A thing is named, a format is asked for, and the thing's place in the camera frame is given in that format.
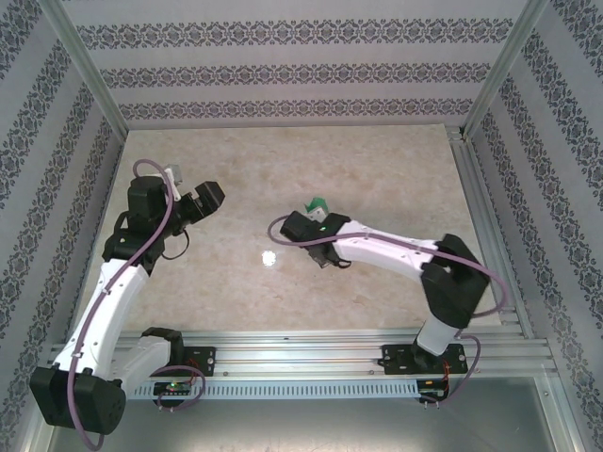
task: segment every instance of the marble surface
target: marble surface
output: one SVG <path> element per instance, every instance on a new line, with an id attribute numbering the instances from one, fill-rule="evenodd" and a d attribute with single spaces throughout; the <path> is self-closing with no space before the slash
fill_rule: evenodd
<path id="1" fill-rule="evenodd" d="M 132 165 L 142 157 L 179 164 L 181 193 L 215 180 L 226 199 L 213 216 L 188 227 L 191 245 L 182 258 L 157 263 L 127 318 L 127 331 L 420 326 L 428 307 L 419 284 L 365 264 L 320 269 L 306 251 L 268 239 L 271 220 L 302 210 L 315 196 L 325 198 L 332 212 L 393 234 L 457 234 L 480 255 L 442 125 L 135 131 L 127 139 L 83 300 L 97 281 L 102 245 L 126 210 Z M 183 236 L 171 238 L 166 253 L 184 245 Z M 273 266 L 263 262 L 265 251 L 275 254 Z M 493 305 L 488 291 L 478 309 Z M 500 324 L 496 315 L 474 322 Z"/>

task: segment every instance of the striped wall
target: striped wall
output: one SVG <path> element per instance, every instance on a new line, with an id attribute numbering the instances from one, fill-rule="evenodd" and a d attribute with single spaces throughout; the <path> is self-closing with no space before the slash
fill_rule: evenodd
<path id="1" fill-rule="evenodd" d="M 122 144 L 35 2 L 0 0 L 0 451 L 65 337 Z"/>
<path id="2" fill-rule="evenodd" d="M 473 137 L 530 321 L 603 450 L 603 1 L 551 0 Z"/>
<path id="3" fill-rule="evenodd" d="M 462 125 L 525 0 L 71 0 L 131 128 Z"/>

